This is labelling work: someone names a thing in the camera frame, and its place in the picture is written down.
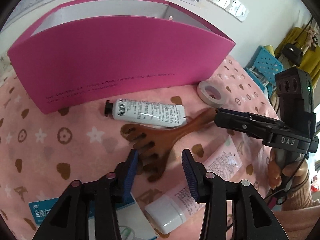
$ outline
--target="barcode on poster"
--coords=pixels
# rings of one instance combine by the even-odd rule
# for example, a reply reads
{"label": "barcode on poster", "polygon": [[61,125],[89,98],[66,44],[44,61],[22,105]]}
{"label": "barcode on poster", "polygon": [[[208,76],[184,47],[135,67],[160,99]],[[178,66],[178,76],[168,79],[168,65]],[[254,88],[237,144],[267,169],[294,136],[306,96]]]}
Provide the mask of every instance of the barcode on poster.
{"label": "barcode on poster", "polygon": [[125,105],[119,105],[118,115],[124,116],[125,114]]}

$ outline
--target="brown comb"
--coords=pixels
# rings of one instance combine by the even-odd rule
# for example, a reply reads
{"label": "brown comb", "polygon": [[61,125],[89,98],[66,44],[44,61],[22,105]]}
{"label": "brown comb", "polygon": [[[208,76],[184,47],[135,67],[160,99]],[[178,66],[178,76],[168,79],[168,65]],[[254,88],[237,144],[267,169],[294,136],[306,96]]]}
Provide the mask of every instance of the brown comb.
{"label": "brown comb", "polygon": [[156,181],[163,175],[169,154],[176,144],[185,135],[203,128],[206,124],[214,121],[216,109],[209,108],[198,115],[184,126],[160,130],[140,124],[129,123],[122,126],[121,131],[126,135],[128,141],[137,140],[133,148],[139,151],[140,160],[153,157],[150,163],[143,166],[146,172],[154,172],[148,177],[150,182]]}

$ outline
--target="screw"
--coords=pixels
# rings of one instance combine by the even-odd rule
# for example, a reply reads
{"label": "screw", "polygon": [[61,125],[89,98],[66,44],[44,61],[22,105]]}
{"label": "screw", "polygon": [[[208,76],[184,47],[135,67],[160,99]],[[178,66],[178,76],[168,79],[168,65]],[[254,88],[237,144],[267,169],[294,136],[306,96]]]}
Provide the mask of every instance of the screw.
{"label": "screw", "polygon": [[81,184],[81,182],[79,180],[74,180],[73,182],[71,182],[72,187],[79,187],[80,184]]}
{"label": "screw", "polygon": [[208,178],[208,179],[213,179],[214,178],[214,174],[212,172],[207,172],[205,174],[205,176]]}
{"label": "screw", "polygon": [[250,182],[249,182],[248,180],[246,180],[246,179],[242,180],[242,181],[241,181],[241,184],[242,184],[243,186],[245,186],[245,187],[249,187],[249,186],[250,186]]}
{"label": "screw", "polygon": [[106,175],[106,178],[107,179],[114,179],[116,177],[116,174],[114,172],[109,172],[107,175]]}

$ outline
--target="human hand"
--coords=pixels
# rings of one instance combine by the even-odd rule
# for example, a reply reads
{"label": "human hand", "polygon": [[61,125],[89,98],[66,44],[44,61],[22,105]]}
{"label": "human hand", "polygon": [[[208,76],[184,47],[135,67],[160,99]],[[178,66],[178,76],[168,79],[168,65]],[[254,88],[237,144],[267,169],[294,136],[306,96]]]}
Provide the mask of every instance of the human hand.
{"label": "human hand", "polygon": [[[272,149],[270,153],[270,162],[268,164],[268,181],[269,181],[270,187],[272,189],[279,187],[282,183],[281,174],[284,174],[287,177],[291,177],[295,172],[295,170],[297,169],[297,167],[299,166],[299,164],[300,164],[300,161],[291,163],[285,166],[281,171],[280,167],[276,163],[275,151],[274,149]],[[308,174],[308,164],[306,161],[304,161],[294,176],[292,186],[294,187],[302,183],[306,179],[307,174]]]}

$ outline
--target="wall socket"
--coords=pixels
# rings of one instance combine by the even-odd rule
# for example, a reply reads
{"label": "wall socket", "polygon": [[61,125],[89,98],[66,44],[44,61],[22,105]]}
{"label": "wall socket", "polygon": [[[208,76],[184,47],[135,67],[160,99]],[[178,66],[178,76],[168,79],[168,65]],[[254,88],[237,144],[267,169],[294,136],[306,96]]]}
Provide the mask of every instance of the wall socket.
{"label": "wall socket", "polygon": [[243,22],[249,13],[249,10],[239,0],[208,0]]}

